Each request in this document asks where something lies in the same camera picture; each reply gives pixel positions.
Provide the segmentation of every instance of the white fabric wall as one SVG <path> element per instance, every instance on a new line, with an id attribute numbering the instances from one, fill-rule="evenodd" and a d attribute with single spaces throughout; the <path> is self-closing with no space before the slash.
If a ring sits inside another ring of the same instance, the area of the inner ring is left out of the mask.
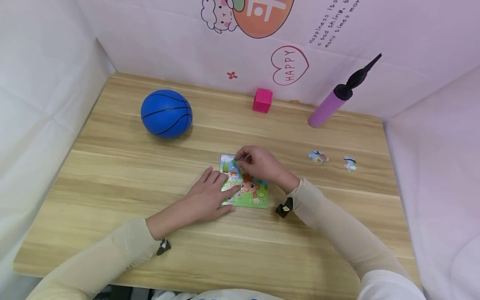
<path id="1" fill-rule="evenodd" d="M 0 299 L 37 283 L 12 260 L 113 71 L 75 0 L 0 1 Z"/>
<path id="2" fill-rule="evenodd" d="M 427 296 L 480 299 L 480 67 L 386 123 Z"/>
<path id="3" fill-rule="evenodd" d="M 251 95 L 263 87 L 318 105 L 382 52 L 343 109 L 384 119 L 480 65 L 478 0 L 267 0 L 286 4 L 268 21 L 258 0 L 244 0 L 242 13 L 229 8 L 242 0 L 77 1 L 120 72 Z"/>

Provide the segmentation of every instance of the wood grain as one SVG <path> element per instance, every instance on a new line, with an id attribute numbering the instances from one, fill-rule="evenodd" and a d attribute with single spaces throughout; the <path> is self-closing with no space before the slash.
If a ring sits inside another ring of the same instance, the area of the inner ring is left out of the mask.
<path id="1" fill-rule="evenodd" d="M 193 126 L 162 141 L 142 125 L 149 93 L 171 88 L 193 109 Z M 45 276 L 133 217 L 146 217 L 186 194 L 220 154 L 244 144 L 264 146 L 298 176 L 352 213 L 388 245 L 419 283 L 382 124 L 338 112 L 313 129 L 313 108 L 274 101 L 268 114 L 251 110 L 252 97 L 122 73 L 107 82 L 34 221 L 15 261 L 23 274 Z M 330 161 L 312 163 L 312 150 Z M 343 168 L 343 156 L 357 170 Z M 275 206 L 285 195 L 272 187 L 267 210 L 241 208 L 221 220 L 192 225 L 169 237 L 173 249 L 116 283 L 176 291 L 258 290 L 285 299 L 356 299 L 359 281 L 328 241 Z"/>

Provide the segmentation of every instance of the pink cube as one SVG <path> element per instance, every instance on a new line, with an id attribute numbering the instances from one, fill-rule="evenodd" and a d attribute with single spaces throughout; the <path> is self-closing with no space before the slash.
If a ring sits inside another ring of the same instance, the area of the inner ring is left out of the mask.
<path id="1" fill-rule="evenodd" d="M 267 113 L 272 105 L 273 92 L 262 88 L 257 89 L 253 100 L 253 110 Z"/>

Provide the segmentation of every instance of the white sleeve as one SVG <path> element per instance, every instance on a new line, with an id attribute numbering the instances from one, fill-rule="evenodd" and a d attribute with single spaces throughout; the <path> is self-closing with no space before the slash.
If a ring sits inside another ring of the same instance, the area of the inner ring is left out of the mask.
<path id="1" fill-rule="evenodd" d="M 358 300 L 426 300 L 410 280 L 392 271 L 374 270 L 362 278 Z"/>

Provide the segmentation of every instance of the basketball seam line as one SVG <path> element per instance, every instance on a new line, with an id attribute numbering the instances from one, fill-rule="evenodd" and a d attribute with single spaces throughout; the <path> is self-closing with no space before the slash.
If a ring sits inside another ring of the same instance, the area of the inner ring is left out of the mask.
<path id="1" fill-rule="evenodd" d="M 174 109 L 180 109 L 180 108 L 188 108 L 188 107 L 179 107 L 179 108 L 166 108 L 166 109 L 162 109 L 162 110 L 157 110 L 157 111 L 154 111 L 154 112 L 151 112 L 149 114 L 146 114 L 142 117 L 142 119 L 145 119 L 146 117 L 150 117 L 151 115 L 155 115 L 156 113 L 158 112 L 162 112 L 162 111 L 167 111 L 167 110 L 174 110 Z"/>
<path id="2" fill-rule="evenodd" d="M 188 107 L 187 107 L 187 102 L 183 102 L 183 105 L 185 106 L 185 109 L 187 110 L 187 113 L 188 113 Z M 187 116 L 187 121 L 185 122 L 185 128 L 183 128 L 183 132 L 185 132 L 187 130 L 187 125 L 188 125 L 188 116 Z"/>
<path id="3" fill-rule="evenodd" d="M 180 102 L 185 103 L 185 100 L 183 100 L 183 99 L 182 99 L 182 100 L 178 100 L 178 99 L 176 99 L 176 98 L 174 98 L 174 97 L 172 97 L 172 96 L 165 95 L 165 94 L 151 94 L 151 95 L 148 95 L 148 97 L 150 97 L 150 96 L 165 96 L 165 97 L 168 97 L 168 98 L 170 98 L 170 99 L 177 100 L 177 101 L 180 101 Z"/>
<path id="4" fill-rule="evenodd" d="M 164 130 L 164 131 L 162 131 L 162 132 L 160 132 L 160 133 L 157 133 L 157 134 L 155 134 L 155 135 L 161 135 L 161 134 L 163 134 L 163 133 L 166 133 L 167 131 L 169 131 L 173 126 L 175 126 L 175 125 L 176 125 L 183 117 L 185 117 L 185 116 L 188 117 L 188 116 L 192 116 L 192 115 L 189 114 L 189 113 L 184 114 L 184 115 L 181 116 L 175 123 L 173 123 L 172 126 L 168 127 L 166 130 Z"/>

